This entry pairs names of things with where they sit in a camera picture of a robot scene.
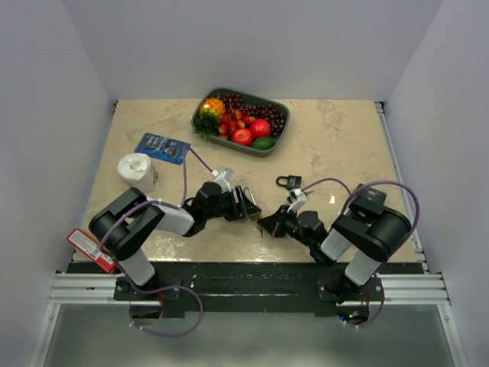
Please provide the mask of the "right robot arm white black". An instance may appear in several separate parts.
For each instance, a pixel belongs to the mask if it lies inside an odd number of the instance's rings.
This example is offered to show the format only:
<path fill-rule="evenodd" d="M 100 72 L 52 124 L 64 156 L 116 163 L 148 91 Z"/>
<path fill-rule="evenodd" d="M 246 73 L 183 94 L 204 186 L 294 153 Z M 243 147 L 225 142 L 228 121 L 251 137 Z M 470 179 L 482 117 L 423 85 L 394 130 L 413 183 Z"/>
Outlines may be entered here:
<path fill-rule="evenodd" d="M 289 203 L 260 218 L 257 224 L 274 238 L 295 239 L 323 266 L 334 265 L 355 247 L 355 256 L 343 274 L 330 281 L 328 287 L 349 300 L 358 300 L 367 292 L 367 282 L 409 239 L 419 220 L 416 216 L 410 222 L 404 214 L 386 206 L 387 194 L 377 190 L 377 185 L 401 187 L 417 200 L 409 187 L 396 181 L 360 184 L 349 194 L 335 221 L 326 227 L 316 211 L 300 211 L 307 198 L 303 190 L 295 189 L 290 192 Z"/>

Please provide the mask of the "small silver key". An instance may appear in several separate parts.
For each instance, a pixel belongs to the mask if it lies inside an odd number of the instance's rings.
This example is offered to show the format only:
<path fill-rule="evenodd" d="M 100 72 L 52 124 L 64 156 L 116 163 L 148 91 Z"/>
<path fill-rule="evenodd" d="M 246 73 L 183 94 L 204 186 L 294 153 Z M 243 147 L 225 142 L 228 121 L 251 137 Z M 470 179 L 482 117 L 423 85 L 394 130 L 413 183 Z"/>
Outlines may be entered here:
<path fill-rule="evenodd" d="M 257 225 L 257 228 L 259 230 L 259 233 L 260 233 L 261 238 L 263 238 L 264 237 L 264 229 L 263 229 L 263 227 L 260 226 L 260 225 Z"/>

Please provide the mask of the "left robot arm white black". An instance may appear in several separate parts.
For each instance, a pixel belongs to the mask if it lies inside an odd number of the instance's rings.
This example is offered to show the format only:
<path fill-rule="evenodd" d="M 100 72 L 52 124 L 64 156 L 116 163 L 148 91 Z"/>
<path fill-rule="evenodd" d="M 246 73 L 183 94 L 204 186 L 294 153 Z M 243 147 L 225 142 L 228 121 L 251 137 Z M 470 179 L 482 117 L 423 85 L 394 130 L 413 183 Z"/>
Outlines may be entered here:
<path fill-rule="evenodd" d="M 153 231 L 192 237 L 211 219 L 235 221 L 260 213 L 261 208 L 240 186 L 224 189 L 206 182 L 181 207 L 150 200 L 139 189 L 130 188 L 94 215 L 89 231 L 99 241 L 100 250 L 112 256 L 132 280 L 132 292 L 150 300 L 157 294 L 158 281 L 142 245 Z"/>

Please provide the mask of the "brass padlock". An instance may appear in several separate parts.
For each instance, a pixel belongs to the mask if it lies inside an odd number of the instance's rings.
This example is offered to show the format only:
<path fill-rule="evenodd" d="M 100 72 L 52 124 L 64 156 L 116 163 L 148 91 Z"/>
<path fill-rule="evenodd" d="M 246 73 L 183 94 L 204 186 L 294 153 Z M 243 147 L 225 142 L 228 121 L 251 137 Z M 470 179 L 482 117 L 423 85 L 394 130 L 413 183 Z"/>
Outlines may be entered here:
<path fill-rule="evenodd" d="M 254 195 L 249 187 L 244 188 L 244 194 L 255 206 L 257 206 Z M 255 213 L 253 216 L 250 217 L 252 222 L 257 222 L 260 218 L 261 218 L 261 213 Z"/>

